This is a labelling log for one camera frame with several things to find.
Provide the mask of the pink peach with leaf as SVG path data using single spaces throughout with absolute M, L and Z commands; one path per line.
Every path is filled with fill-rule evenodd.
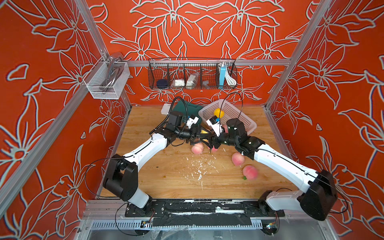
M 225 133 L 228 133 L 228 132 L 229 132 L 229 130 L 228 130 L 228 126 L 227 126 L 227 125 L 222 125 L 222 127 L 223 127 Z

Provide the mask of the yellow peach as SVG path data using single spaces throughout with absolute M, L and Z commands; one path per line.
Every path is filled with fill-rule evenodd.
M 221 119 L 222 117 L 225 116 L 225 112 L 219 108 L 215 109 L 214 110 L 214 116 L 216 116 L 217 118 Z

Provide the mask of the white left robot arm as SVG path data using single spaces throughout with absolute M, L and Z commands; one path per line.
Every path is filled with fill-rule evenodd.
M 114 155 L 108 164 L 103 187 L 124 202 L 139 209 L 151 208 L 152 197 L 139 188 L 139 171 L 158 152 L 175 140 L 186 143 L 203 143 L 212 146 L 215 131 L 198 125 L 199 117 L 172 111 L 166 119 L 150 132 L 150 138 L 123 156 Z

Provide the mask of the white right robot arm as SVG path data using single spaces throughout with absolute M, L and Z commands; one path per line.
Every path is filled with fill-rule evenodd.
M 263 140 L 249 136 L 239 119 L 228 120 L 224 128 L 220 119 L 212 117 L 207 120 L 207 125 L 213 129 L 209 138 L 211 147 L 234 146 L 241 155 L 271 168 L 298 188 L 288 193 L 268 191 L 265 202 L 270 209 L 300 211 L 318 221 L 327 218 L 338 199 L 330 172 L 305 167 L 280 154 Z

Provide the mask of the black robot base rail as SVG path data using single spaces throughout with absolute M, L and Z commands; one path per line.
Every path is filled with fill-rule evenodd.
M 259 200 L 238 199 L 153 199 L 145 212 L 133 204 L 128 218 L 150 218 L 155 227 L 254 227 L 263 228 L 284 217 Z

